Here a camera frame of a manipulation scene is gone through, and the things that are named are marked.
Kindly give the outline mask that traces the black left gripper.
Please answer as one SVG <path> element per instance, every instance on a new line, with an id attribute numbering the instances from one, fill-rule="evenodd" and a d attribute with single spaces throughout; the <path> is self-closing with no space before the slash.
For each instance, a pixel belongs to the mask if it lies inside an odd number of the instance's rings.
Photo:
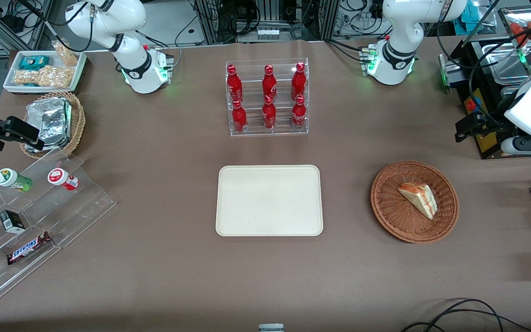
<path id="1" fill-rule="evenodd" d="M 510 122 L 499 122 L 492 116 L 485 115 L 484 113 L 475 113 L 475 115 L 466 115 L 456 123 L 454 139 L 456 143 L 460 143 L 475 135 L 487 136 L 496 132 L 508 133 L 514 136 L 516 134 L 516 127 Z"/>

